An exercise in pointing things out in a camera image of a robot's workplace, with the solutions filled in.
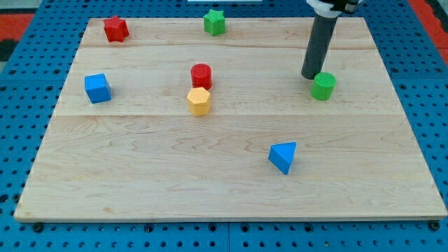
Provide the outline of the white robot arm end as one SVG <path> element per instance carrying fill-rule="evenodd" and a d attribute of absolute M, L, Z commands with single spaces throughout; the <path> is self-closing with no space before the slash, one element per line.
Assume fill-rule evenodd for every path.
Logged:
<path fill-rule="evenodd" d="M 324 18 L 337 18 L 340 14 L 354 14 L 365 0 L 306 0 L 314 12 Z"/>

